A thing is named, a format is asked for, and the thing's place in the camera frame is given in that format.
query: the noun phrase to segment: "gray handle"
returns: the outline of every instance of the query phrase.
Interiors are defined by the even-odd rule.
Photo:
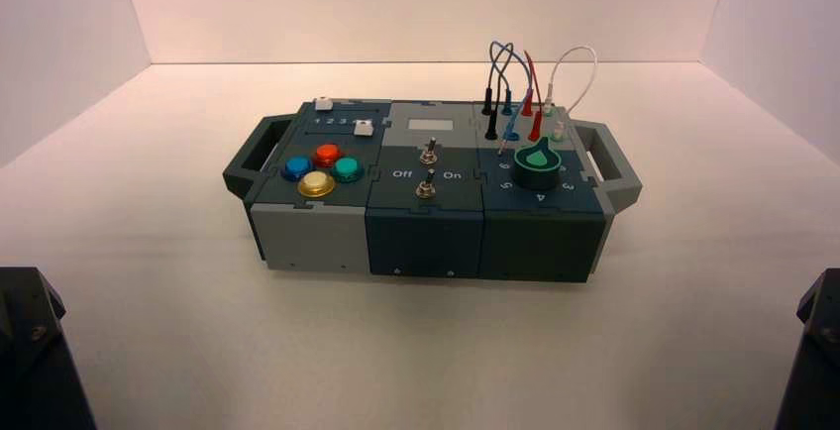
[[[572,120],[572,124],[583,148],[592,154],[601,171],[603,182],[599,187],[606,192],[615,213],[635,204],[642,191],[642,182],[606,125],[580,120]]]

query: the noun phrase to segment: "blue button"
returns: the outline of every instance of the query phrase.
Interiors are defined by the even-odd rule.
[[[296,156],[286,162],[286,166],[283,168],[280,175],[292,182],[297,182],[312,169],[312,161],[310,161],[309,158]]]

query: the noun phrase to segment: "rotary knob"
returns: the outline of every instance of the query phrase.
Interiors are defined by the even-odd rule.
[[[531,146],[516,150],[511,178],[520,187],[549,190],[560,182],[560,155],[549,148],[549,139],[540,138]]]

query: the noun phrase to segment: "screw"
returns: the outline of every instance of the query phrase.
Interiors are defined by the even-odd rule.
[[[36,326],[32,328],[32,333],[30,334],[30,339],[32,342],[40,341],[41,338],[47,333],[47,326]]]

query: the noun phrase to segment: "handle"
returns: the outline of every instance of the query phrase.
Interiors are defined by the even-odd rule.
[[[254,183],[262,177],[263,165],[294,118],[295,115],[279,115],[260,120],[222,173],[228,190],[245,199]]]
[[[606,125],[580,120],[572,120],[572,123],[583,147],[592,154],[601,171],[603,182],[599,187],[606,192],[615,213],[635,204],[642,191],[642,182]]]

